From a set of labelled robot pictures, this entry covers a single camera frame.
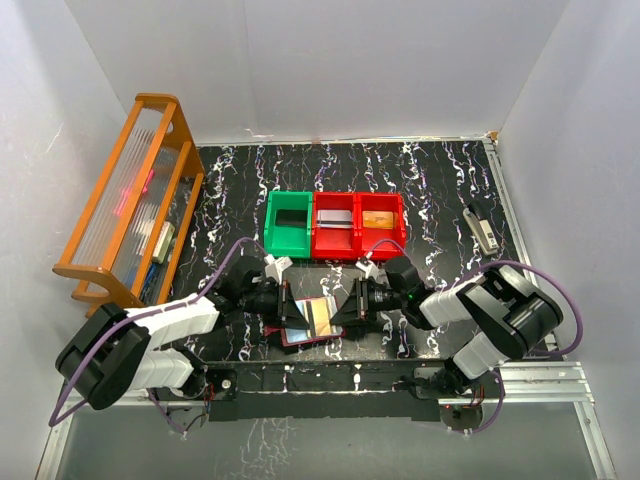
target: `metal frame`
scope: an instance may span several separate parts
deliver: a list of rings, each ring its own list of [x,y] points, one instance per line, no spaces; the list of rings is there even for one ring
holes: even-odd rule
[[[322,143],[351,143],[351,142],[392,142],[392,141],[482,141],[485,147],[491,173],[496,183],[500,200],[505,210],[507,223],[513,236],[518,257],[523,263],[530,264],[522,232],[518,224],[513,205],[509,198],[502,166],[493,142],[487,136],[471,137],[387,137],[369,139],[345,139]],[[309,142],[277,142],[278,145],[308,144]],[[265,142],[246,143],[243,145],[264,145]],[[216,146],[219,144],[205,144],[199,146]],[[546,339],[552,346],[556,343],[553,336]],[[582,434],[593,463],[598,480],[616,480],[617,476],[604,437],[600,430],[598,419],[593,408],[593,396],[580,362],[509,362],[501,367],[506,397],[505,403],[557,403],[571,402],[574,404]],[[70,397],[65,408],[70,408],[80,400],[79,396]],[[496,399],[485,399],[486,403],[496,403]],[[166,407],[194,407],[201,408],[201,401],[169,401],[163,402]],[[468,399],[442,398],[440,404],[468,403]],[[155,408],[146,396],[146,392],[128,392],[115,403],[117,406],[141,406]],[[54,427],[49,435],[40,467],[36,475],[37,480],[54,480],[62,460],[62,454],[68,439],[73,416]]]

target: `wooden shelf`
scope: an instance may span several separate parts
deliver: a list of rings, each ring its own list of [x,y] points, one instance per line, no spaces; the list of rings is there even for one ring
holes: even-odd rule
[[[80,280],[71,296],[92,304],[91,310],[107,302],[121,307],[164,303],[203,180],[204,169],[178,100],[164,94],[137,95],[53,267],[58,275]],[[171,260],[152,266],[165,221],[176,227]]]

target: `white object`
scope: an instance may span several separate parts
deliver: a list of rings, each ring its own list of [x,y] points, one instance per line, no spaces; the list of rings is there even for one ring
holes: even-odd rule
[[[165,303],[145,308],[131,308],[127,312],[131,315],[162,308],[162,313],[143,318],[135,323],[140,327],[146,327],[151,335],[151,341],[147,350],[154,350],[164,344],[171,343],[179,338],[189,335],[200,335],[213,330],[218,319],[218,311],[206,297],[202,297],[197,303],[183,308],[166,311],[170,305],[177,305],[192,300],[196,294],[189,295],[182,300]]]
[[[456,294],[469,283],[475,282],[480,275],[466,282],[462,282],[449,290],[434,293],[420,304],[420,311],[429,324],[436,328],[451,322],[471,320],[471,314],[462,305]]]
[[[495,254],[499,246],[489,221],[487,219],[479,220],[468,208],[465,208],[462,213],[467,225],[478,240],[482,253],[487,256]]]
[[[378,267],[367,257],[358,259],[358,261],[356,262],[356,267],[364,272],[364,278],[373,278],[374,280],[378,278]]]
[[[142,388],[180,388],[193,372],[191,362],[170,348],[145,353],[129,390]]]
[[[578,407],[598,478],[640,476],[638,45],[640,2],[570,2],[499,135],[529,253],[582,310],[584,340],[570,357],[586,370],[606,437]],[[555,330],[561,346],[575,336],[571,318]]]
[[[42,447],[71,423],[51,433],[45,420],[62,384],[53,360],[85,319],[63,300],[60,278],[32,272],[60,258],[127,115],[64,2],[3,1],[0,18],[1,196],[11,225],[0,257],[0,476],[46,480]]]
[[[506,360],[509,360],[509,357],[494,347],[484,332],[473,337],[473,340],[453,356],[453,363],[469,380],[478,378]]]
[[[174,227],[172,223],[164,222],[162,224],[162,230],[160,230],[160,236],[158,237],[156,247],[153,249],[153,256],[151,257],[155,263],[164,262],[175,231],[176,227]]]
[[[278,285],[282,284],[284,271],[293,265],[289,257],[280,257],[276,260],[271,254],[264,257],[264,261],[267,264],[267,266],[264,267],[265,276],[267,278],[273,278],[278,282]]]
[[[127,309],[129,315],[157,310],[158,308],[162,310],[155,315],[135,322],[136,325],[149,330],[151,340],[136,370],[129,390],[169,387],[176,389],[174,393],[180,393],[178,389],[184,385],[184,382],[193,372],[191,362],[174,349],[170,348],[162,351],[157,349],[179,338],[209,333],[213,330],[219,313],[213,303],[205,297],[202,297],[192,305],[166,311],[167,307],[184,304],[189,300],[193,300],[196,296],[194,293],[181,300],[163,305]]]

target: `black marble tabletop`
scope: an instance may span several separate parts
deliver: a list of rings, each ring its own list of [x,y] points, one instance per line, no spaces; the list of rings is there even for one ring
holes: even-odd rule
[[[263,241],[272,190],[401,193],[406,250],[431,286],[445,286],[481,262],[517,259],[481,141],[227,146],[199,152],[207,178],[174,278],[174,299],[202,288],[238,238]],[[462,217],[472,199],[489,212],[500,244],[491,259],[482,256]],[[335,295],[338,305],[356,275],[353,264],[341,261],[296,260],[286,271],[296,298]],[[427,332],[413,328],[400,312],[380,313],[362,338],[292,352],[262,335],[258,317],[238,314],[228,327],[189,337],[186,345],[205,362],[435,359],[455,353],[476,331],[472,323],[460,322]]]

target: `purple cable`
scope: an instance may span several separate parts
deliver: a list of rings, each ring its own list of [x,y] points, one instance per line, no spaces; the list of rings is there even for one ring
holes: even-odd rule
[[[407,256],[408,256],[408,255],[407,255],[407,252],[405,252],[404,248],[402,248],[398,242],[396,242],[395,240],[392,240],[391,238],[383,238],[382,240],[378,240],[376,243],[374,243],[374,244],[373,244],[373,247],[371,247],[371,248],[369,249],[369,251],[367,252],[367,255],[369,255],[370,253],[373,253],[373,252],[374,252],[374,250],[375,250],[376,248],[378,248],[380,245],[382,245],[383,243],[392,243],[393,245],[395,245],[395,246],[396,246],[396,248],[397,248],[398,250],[400,250],[400,251],[402,252],[402,254],[403,254],[405,257],[407,257]]]
[[[479,426],[475,430],[472,429],[471,433],[480,433],[481,431],[489,428],[493,424],[493,422],[497,420],[498,415],[500,415],[500,410],[502,410],[502,404],[504,403],[504,397],[505,397],[504,382],[502,381],[502,377],[500,376],[499,373],[491,372],[491,375],[493,375],[493,377],[496,380],[498,380],[498,385],[500,386],[500,396],[498,397],[498,406],[496,407],[496,411],[493,412],[493,415],[491,415],[491,418],[487,420],[487,423]],[[461,431],[461,430],[456,430],[456,432],[465,433],[464,431]]]
[[[85,405],[87,403],[86,400],[82,400],[79,403],[77,403],[76,405],[74,405],[73,407],[71,407],[69,410],[64,412],[62,415],[58,416],[60,414],[60,410],[62,410],[62,407],[64,406],[65,402],[69,398],[69,394],[71,393],[71,390],[73,390],[73,387],[75,387],[76,383],[78,382],[78,379],[80,378],[82,373],[87,368],[87,365],[89,365],[89,362],[91,362],[91,360],[93,359],[95,354],[98,352],[98,350],[100,350],[102,345],[104,345],[106,343],[106,341],[113,334],[115,334],[121,328],[123,328],[123,327],[125,327],[125,326],[127,326],[127,325],[129,325],[129,324],[131,324],[133,322],[135,322],[136,320],[142,320],[143,318],[151,317],[151,316],[156,315],[157,313],[161,313],[163,311],[176,310],[178,308],[184,308],[184,307],[187,307],[187,306],[189,306],[191,304],[196,303],[204,295],[206,295],[206,293],[211,289],[211,287],[213,287],[213,284],[216,282],[216,280],[218,280],[218,277],[220,276],[222,271],[226,268],[227,264],[229,263],[229,260],[231,259],[231,256],[233,255],[233,253],[237,250],[237,248],[240,246],[240,244],[244,243],[244,242],[253,242],[256,245],[256,247],[258,247],[258,249],[264,255],[266,255],[266,252],[265,252],[264,248],[262,248],[262,245],[260,245],[258,242],[256,242],[253,238],[242,237],[242,238],[238,239],[233,244],[233,246],[231,247],[231,250],[229,250],[229,253],[227,253],[226,257],[224,257],[224,260],[222,261],[222,263],[220,264],[220,266],[218,267],[216,272],[212,275],[212,277],[209,280],[209,282],[207,282],[205,287],[200,291],[200,293],[198,293],[198,295],[193,300],[189,300],[188,302],[183,302],[183,303],[177,303],[175,305],[171,305],[171,306],[167,307],[166,309],[156,308],[154,310],[149,310],[149,311],[146,311],[146,312],[138,313],[138,314],[133,315],[131,317],[125,318],[124,320],[116,323],[113,327],[111,327],[109,330],[107,330],[105,332],[105,334],[102,335],[102,337],[100,337],[100,339],[95,343],[95,345],[93,347],[91,347],[91,349],[89,350],[87,355],[82,359],[82,362],[80,362],[80,365],[78,365],[78,368],[76,369],[76,371],[71,376],[71,379],[69,380],[69,383],[67,383],[66,387],[62,391],[62,394],[60,395],[60,398],[58,399],[58,402],[56,403],[56,406],[54,407],[53,412],[51,413],[51,418],[49,418],[49,426],[50,427],[55,427],[57,424],[62,422],[65,418],[67,418],[69,415],[71,415],[74,412],[76,412],[80,407],[82,407],[83,405]],[[162,409],[162,407],[158,403],[157,399],[151,394],[149,395],[149,398],[160,409],[160,411],[165,416],[167,421],[170,424],[172,424],[174,426],[174,428],[175,428],[175,425],[177,425],[177,424],[175,424],[175,422],[173,422],[171,420],[171,418],[169,418],[167,413]]]
[[[147,389],[147,393],[149,394],[149,400],[151,400],[153,402],[153,404],[156,406],[156,408],[160,411],[160,413],[162,414],[162,416],[165,418],[165,420],[167,421],[167,423],[169,425],[171,425],[173,427],[173,429],[184,435],[185,433],[187,433],[187,429],[183,428],[182,425],[178,425],[170,416],[169,413],[165,411],[164,408],[162,408],[162,405],[160,405],[160,402],[158,401],[158,399],[156,398],[156,396],[153,394],[153,392],[150,389]]]

